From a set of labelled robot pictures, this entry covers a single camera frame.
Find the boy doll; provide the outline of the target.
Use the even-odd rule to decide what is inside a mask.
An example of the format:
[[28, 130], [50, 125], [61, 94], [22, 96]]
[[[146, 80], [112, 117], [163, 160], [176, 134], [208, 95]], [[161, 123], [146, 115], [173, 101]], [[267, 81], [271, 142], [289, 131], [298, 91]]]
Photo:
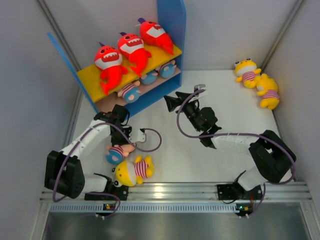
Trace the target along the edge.
[[162, 78], [168, 79], [174, 75], [176, 67], [176, 61], [172, 59], [158, 67], [156, 71]]
[[135, 145], [132, 146], [130, 144], [115, 145], [115, 146], [108, 145], [106, 149], [107, 149], [105, 154], [106, 160], [110, 164], [118, 165], [126, 157], [128, 157], [130, 153], [132, 153], [136, 149], [136, 146]]
[[144, 74], [142, 77], [140, 77], [139, 81], [144, 85], [150, 85], [156, 81], [157, 77], [158, 77], [158, 72], [156, 70], [152, 70]]
[[117, 96], [123, 98], [127, 104], [137, 101], [141, 96], [140, 84], [139, 80], [128, 83], [117, 92]]

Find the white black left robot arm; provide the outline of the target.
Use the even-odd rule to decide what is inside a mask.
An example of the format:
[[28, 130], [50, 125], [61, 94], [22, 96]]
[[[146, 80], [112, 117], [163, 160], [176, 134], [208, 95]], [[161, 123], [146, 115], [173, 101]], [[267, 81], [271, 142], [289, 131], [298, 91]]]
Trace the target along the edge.
[[129, 132], [123, 127], [129, 116], [130, 112], [118, 104], [112, 111], [101, 111], [72, 143], [48, 154], [44, 187], [52, 190], [55, 203], [66, 197], [76, 199], [81, 194], [96, 193], [102, 200], [112, 196], [111, 178], [100, 173], [87, 173], [83, 164], [87, 156], [107, 137], [118, 143], [129, 139]]

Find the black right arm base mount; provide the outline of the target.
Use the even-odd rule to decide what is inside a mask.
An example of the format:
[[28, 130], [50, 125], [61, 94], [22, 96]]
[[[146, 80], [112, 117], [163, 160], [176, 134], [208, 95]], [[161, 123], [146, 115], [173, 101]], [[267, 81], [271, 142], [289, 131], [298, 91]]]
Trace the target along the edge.
[[246, 191], [238, 183], [218, 184], [218, 199], [220, 201], [237, 201], [237, 200], [261, 200], [263, 190], [261, 186]]

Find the red shark plush mouth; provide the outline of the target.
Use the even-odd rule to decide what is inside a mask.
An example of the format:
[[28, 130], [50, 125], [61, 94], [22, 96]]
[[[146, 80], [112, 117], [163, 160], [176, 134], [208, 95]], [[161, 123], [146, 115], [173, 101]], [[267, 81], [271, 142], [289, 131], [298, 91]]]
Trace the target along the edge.
[[144, 41], [134, 33], [120, 33], [121, 38], [117, 41], [118, 50], [131, 64], [131, 69], [142, 77], [142, 72], [148, 65], [152, 54], [145, 49]]

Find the red shark plush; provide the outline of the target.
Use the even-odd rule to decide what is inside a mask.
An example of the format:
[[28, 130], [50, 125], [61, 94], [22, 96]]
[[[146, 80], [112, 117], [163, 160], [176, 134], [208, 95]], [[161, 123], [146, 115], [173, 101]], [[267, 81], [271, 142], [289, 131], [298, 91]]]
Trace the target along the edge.
[[145, 20], [142, 17], [137, 21], [139, 22], [140, 37], [145, 43], [159, 47], [171, 55], [174, 54], [174, 43], [170, 35], [159, 23]]
[[110, 45], [99, 42], [100, 48], [94, 58], [94, 65], [100, 70], [100, 86], [108, 95], [119, 86], [128, 69], [122, 65], [123, 56], [120, 51]]

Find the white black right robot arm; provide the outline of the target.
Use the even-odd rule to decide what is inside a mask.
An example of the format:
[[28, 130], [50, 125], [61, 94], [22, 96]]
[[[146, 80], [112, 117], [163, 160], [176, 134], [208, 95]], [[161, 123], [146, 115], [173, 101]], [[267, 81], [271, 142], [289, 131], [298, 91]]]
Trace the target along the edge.
[[177, 91], [176, 97], [164, 96], [169, 112], [184, 113], [194, 129], [200, 132], [197, 139], [207, 148], [232, 150], [253, 159], [254, 166], [240, 173], [231, 184], [219, 184], [219, 200], [262, 200], [261, 185], [281, 185], [287, 172], [295, 173], [296, 156], [272, 130], [262, 134], [221, 133], [217, 117], [211, 107], [200, 107], [203, 90], [194, 93]]

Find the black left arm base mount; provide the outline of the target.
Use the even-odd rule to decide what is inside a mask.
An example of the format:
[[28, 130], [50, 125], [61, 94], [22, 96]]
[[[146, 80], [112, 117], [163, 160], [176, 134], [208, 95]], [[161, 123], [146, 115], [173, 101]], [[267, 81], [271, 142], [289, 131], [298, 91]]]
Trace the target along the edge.
[[[121, 201], [126, 201], [128, 198], [128, 194], [129, 194], [129, 188], [124, 185], [121, 187], [116, 187], [116, 186], [114, 186], [113, 183], [110, 183], [105, 188], [104, 193], [113, 194], [113, 195], [119, 197], [119, 199]], [[115, 200], [115, 198], [112, 196], [93, 195], [93, 194], [88, 194], [88, 193], [86, 193], [84, 195], [84, 199], [86, 201], [112, 201], [112, 200]]]

